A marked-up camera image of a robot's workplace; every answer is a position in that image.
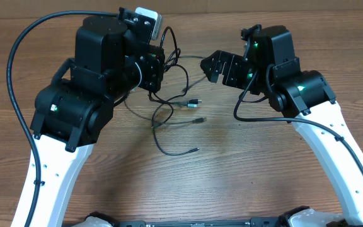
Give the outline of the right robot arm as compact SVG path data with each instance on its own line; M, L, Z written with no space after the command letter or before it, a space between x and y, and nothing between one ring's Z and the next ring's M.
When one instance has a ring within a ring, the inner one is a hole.
M307 142L333 186L342 212L300 206L273 219L274 226L363 226L363 152L349 131L336 94L318 71L302 71L292 35L282 25L241 31L243 55L221 50L201 61L210 82L264 95Z

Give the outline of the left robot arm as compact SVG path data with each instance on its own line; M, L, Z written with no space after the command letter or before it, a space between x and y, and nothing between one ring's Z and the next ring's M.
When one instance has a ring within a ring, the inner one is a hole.
M151 45L160 15L84 12L75 55L35 99L24 132L31 158L13 226L60 226L76 179L126 94L160 89L164 53Z

